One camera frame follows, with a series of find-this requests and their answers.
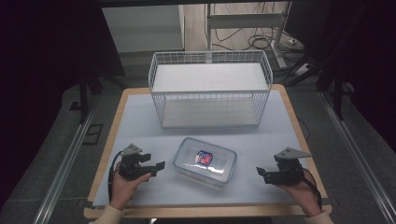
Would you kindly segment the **white wire shelf rack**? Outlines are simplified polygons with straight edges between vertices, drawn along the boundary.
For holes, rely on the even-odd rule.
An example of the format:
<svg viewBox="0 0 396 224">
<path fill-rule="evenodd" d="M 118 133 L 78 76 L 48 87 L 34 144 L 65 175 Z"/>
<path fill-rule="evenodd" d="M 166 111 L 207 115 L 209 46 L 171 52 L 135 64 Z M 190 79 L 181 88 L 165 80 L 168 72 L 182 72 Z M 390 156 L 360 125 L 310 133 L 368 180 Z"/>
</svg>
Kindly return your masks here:
<svg viewBox="0 0 396 224">
<path fill-rule="evenodd" d="M 262 50 L 156 52 L 148 73 L 164 128 L 258 126 L 272 84 Z"/>
</svg>

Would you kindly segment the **white table mat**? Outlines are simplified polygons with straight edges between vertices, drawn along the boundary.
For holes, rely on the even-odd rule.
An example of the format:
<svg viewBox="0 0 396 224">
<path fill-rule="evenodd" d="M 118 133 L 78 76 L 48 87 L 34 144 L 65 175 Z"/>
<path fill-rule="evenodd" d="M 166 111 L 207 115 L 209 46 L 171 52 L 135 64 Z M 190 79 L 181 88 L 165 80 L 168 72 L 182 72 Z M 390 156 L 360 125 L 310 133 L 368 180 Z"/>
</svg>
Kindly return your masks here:
<svg viewBox="0 0 396 224">
<path fill-rule="evenodd" d="M 175 168 L 173 158 L 187 137 L 236 153 L 236 165 L 225 187 L 209 186 Z M 165 162 L 162 171 L 138 188 L 131 206 L 289 203 L 290 196 L 265 184 L 257 169 L 275 171 L 276 153 L 286 147 L 302 148 L 279 91 L 270 92 L 261 124 L 243 128 L 164 129 L 150 95 L 129 96 L 115 143 L 110 146 L 111 154 L 116 155 L 130 144 L 151 155 L 149 165 Z"/>
</svg>

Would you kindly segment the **person's right hand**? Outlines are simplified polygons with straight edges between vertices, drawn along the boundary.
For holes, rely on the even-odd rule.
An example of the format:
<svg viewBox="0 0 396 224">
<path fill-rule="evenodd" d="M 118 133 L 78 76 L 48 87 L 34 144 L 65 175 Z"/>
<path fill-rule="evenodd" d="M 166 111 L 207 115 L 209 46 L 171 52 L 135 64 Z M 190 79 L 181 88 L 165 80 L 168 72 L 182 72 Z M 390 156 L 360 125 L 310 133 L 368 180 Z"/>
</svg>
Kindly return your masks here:
<svg viewBox="0 0 396 224">
<path fill-rule="evenodd" d="M 302 208 L 307 217 L 316 217 L 322 213 L 314 191 L 304 182 L 294 186 L 277 185 L 285 190 L 289 196 Z"/>
</svg>

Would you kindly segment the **person's left hand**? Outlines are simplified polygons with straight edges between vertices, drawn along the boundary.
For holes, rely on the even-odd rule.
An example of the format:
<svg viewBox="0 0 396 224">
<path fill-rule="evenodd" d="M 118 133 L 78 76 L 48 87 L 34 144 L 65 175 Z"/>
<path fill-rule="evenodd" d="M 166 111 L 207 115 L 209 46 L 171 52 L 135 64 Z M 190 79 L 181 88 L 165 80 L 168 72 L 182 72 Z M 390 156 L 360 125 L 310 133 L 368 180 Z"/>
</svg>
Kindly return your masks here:
<svg viewBox="0 0 396 224">
<path fill-rule="evenodd" d="M 113 171 L 112 196 L 109 205 L 122 211 L 134 197 L 138 186 L 148 182 L 150 178 L 151 174 L 145 174 L 133 181 L 125 179 L 120 175 L 120 164 L 117 163 L 116 169 Z"/>
</svg>

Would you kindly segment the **clear plastic food container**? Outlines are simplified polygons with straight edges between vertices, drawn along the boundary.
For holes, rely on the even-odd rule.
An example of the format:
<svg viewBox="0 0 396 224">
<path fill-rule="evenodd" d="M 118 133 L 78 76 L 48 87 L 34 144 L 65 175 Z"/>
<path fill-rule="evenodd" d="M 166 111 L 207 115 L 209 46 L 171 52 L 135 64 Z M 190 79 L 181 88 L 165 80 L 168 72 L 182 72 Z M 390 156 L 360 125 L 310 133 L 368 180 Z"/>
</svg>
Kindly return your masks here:
<svg viewBox="0 0 396 224">
<path fill-rule="evenodd" d="M 236 161 L 233 150 L 187 137 L 179 145 L 173 165 L 183 175 L 223 188 L 230 182 Z"/>
</svg>

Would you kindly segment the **black tripod stand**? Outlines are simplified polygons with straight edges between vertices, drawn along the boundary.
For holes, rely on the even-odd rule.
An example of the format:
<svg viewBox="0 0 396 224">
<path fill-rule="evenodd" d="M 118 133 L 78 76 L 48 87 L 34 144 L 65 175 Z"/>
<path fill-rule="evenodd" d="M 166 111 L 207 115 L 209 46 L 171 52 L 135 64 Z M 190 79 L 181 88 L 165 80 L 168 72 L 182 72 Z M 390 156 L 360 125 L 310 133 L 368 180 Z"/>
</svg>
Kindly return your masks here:
<svg viewBox="0 0 396 224">
<path fill-rule="evenodd" d="M 99 78 L 102 77 L 122 89 L 127 89 L 129 85 L 119 79 L 117 75 L 124 75 L 122 65 L 104 65 L 104 64 L 74 64 L 71 73 L 77 78 L 79 103 L 72 105 L 72 109 L 80 111 L 80 123 L 88 119 L 89 100 L 88 91 L 93 95 L 103 92 L 103 85 Z"/>
<path fill-rule="evenodd" d="M 319 78 L 316 84 L 318 91 L 327 91 L 332 87 L 332 110 L 336 117 L 343 120 L 342 113 L 342 99 L 344 96 L 350 95 L 352 91 L 344 91 L 341 63 L 339 62 L 339 56 L 341 51 L 336 49 L 321 63 L 317 63 L 301 75 L 295 77 L 292 80 L 286 81 L 287 87 L 295 86 L 303 80 L 312 77 L 313 75 L 319 74 Z"/>
</svg>

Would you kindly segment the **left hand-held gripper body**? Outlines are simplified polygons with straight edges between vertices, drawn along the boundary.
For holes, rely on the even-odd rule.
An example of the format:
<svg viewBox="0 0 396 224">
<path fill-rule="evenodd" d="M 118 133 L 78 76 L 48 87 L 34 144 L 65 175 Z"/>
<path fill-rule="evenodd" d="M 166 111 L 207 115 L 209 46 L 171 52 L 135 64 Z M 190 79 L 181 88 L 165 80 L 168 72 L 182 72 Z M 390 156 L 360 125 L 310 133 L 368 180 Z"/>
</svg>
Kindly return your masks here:
<svg viewBox="0 0 396 224">
<path fill-rule="evenodd" d="M 119 174 L 128 179 L 136 180 L 138 177 L 145 174 L 139 161 L 139 156 L 142 154 L 143 149 L 134 144 L 130 144 L 121 153 L 121 162 Z"/>
</svg>

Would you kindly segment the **white power strip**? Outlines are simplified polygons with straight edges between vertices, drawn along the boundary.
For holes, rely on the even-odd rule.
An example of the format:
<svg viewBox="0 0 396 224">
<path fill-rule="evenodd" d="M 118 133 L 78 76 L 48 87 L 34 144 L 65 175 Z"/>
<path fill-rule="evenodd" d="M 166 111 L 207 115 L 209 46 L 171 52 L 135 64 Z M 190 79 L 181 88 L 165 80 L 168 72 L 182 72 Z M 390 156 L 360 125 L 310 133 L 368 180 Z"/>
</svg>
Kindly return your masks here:
<svg viewBox="0 0 396 224">
<path fill-rule="evenodd" d="M 298 77 L 298 76 L 304 74 L 305 72 L 307 72 L 310 68 L 311 68 L 311 65 L 309 63 L 304 63 L 300 68 L 298 68 L 296 70 L 294 75 Z"/>
</svg>

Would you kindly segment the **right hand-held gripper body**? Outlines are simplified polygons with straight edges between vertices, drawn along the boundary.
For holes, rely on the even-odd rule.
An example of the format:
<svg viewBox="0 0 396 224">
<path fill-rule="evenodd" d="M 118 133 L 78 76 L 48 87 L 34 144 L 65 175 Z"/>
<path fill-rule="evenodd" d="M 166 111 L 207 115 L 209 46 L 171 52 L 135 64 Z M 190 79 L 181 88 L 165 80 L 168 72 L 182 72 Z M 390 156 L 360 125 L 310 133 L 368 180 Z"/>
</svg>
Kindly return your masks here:
<svg viewBox="0 0 396 224">
<path fill-rule="evenodd" d="M 302 158 L 310 158 L 311 154 L 301 150 L 287 147 L 275 154 L 274 158 L 278 167 L 277 172 L 266 174 L 266 183 L 273 185 L 292 186 L 301 182 L 304 178 Z"/>
</svg>

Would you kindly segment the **white cabinet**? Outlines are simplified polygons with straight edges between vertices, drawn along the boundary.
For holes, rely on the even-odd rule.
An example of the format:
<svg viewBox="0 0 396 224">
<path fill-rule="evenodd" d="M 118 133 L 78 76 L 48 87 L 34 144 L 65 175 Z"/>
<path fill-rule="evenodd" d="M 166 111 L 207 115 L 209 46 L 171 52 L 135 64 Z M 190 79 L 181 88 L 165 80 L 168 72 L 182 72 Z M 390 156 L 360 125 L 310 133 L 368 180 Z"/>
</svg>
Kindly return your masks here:
<svg viewBox="0 0 396 224">
<path fill-rule="evenodd" d="M 102 11 L 118 52 L 184 49 L 182 5 L 105 7 Z"/>
</svg>

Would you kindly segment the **white metal stand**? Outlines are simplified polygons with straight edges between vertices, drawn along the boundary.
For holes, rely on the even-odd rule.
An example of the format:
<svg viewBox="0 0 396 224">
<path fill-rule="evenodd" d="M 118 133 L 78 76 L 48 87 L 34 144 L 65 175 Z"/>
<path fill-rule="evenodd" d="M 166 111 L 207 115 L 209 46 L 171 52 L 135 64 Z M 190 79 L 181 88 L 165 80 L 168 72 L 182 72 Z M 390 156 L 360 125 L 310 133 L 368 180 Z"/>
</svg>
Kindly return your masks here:
<svg viewBox="0 0 396 224">
<path fill-rule="evenodd" d="M 287 1 L 278 13 L 248 13 L 248 14 L 215 14 L 214 5 L 205 6 L 206 49 L 212 50 L 212 31 L 215 29 L 239 28 L 276 28 L 277 33 L 269 42 L 278 66 L 286 68 L 286 62 L 281 55 L 279 44 L 290 12 L 291 1 Z"/>
</svg>

